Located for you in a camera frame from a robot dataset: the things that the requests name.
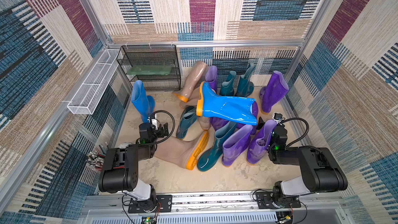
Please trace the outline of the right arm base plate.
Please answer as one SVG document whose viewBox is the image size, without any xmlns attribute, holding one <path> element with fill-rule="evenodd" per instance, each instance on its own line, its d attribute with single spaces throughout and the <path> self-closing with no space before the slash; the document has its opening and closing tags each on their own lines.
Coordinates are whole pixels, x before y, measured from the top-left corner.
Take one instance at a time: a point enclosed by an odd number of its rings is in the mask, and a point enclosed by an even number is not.
<svg viewBox="0 0 398 224">
<path fill-rule="evenodd" d="M 259 209 L 300 208 L 298 197 L 288 197 L 271 191 L 256 191 L 253 195 Z"/>
</svg>

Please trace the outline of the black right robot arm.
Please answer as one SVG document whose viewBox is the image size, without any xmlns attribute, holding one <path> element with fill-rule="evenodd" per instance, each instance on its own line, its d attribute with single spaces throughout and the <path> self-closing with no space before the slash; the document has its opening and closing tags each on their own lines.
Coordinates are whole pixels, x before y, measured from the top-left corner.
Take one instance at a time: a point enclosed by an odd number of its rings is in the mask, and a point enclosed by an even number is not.
<svg viewBox="0 0 398 224">
<path fill-rule="evenodd" d="M 257 190 L 254 200 L 260 209 L 299 208 L 301 196 L 344 191 L 348 187 L 345 173 L 328 148 L 296 147 L 302 136 L 287 142 L 286 122 L 289 120 L 279 113 L 267 121 L 259 119 L 258 133 L 250 144 L 250 153 L 260 158 L 268 156 L 273 164 L 298 166 L 301 175 L 276 182 L 272 191 Z"/>
</svg>

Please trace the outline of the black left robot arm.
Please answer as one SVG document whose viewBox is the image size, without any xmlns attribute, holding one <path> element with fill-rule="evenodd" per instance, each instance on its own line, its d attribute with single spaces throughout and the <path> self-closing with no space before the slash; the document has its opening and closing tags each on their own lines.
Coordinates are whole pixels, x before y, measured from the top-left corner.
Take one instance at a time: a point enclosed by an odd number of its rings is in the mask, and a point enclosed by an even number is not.
<svg viewBox="0 0 398 224">
<path fill-rule="evenodd" d="M 112 148 L 105 155 L 99 176 L 101 192 L 122 195 L 122 206 L 129 214 L 166 213 L 172 208 L 171 195 L 158 195 L 151 184 L 139 179 L 138 164 L 154 157 L 158 138 L 169 136 L 168 124 L 140 124 L 140 137 L 125 148 Z"/>
</svg>

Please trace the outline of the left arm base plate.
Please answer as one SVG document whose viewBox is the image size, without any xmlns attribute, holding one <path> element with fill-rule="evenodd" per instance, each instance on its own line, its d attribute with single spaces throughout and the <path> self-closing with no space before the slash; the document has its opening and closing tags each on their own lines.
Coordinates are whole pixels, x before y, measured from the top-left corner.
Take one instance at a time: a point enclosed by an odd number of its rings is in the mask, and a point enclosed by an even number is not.
<svg viewBox="0 0 398 224">
<path fill-rule="evenodd" d="M 160 209 L 161 213 L 170 213 L 172 210 L 173 196 L 172 195 L 157 195 L 145 201 L 130 201 L 128 213 L 155 213 Z"/>
</svg>

